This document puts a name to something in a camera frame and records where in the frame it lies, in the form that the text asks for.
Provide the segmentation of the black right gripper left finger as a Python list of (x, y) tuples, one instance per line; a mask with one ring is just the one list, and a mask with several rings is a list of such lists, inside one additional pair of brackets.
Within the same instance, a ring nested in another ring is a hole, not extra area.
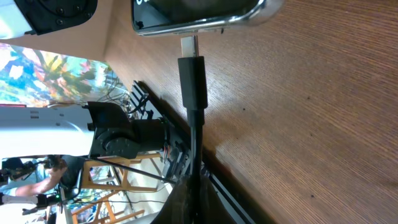
[(192, 222), (190, 178), (182, 177), (173, 188), (152, 224), (189, 224)]

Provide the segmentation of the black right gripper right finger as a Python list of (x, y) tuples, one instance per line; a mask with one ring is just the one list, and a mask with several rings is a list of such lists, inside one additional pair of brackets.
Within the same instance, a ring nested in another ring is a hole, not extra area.
[(210, 179), (204, 175), (200, 179), (201, 218), (205, 224), (235, 224), (225, 209)]

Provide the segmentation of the black smartphone silver frame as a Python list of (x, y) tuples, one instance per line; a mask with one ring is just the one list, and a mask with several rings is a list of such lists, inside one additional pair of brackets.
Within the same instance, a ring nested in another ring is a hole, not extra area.
[(132, 27), (140, 36), (179, 35), (262, 24), (284, 0), (131, 0)]

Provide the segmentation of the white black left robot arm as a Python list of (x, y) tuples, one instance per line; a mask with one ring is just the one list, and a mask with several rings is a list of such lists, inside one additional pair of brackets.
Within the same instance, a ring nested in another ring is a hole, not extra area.
[[(97, 1), (1, 1), (1, 38), (42, 35), (90, 20)], [(71, 155), (134, 159), (169, 140), (160, 119), (130, 120), (114, 103), (1, 107), (1, 157)]]

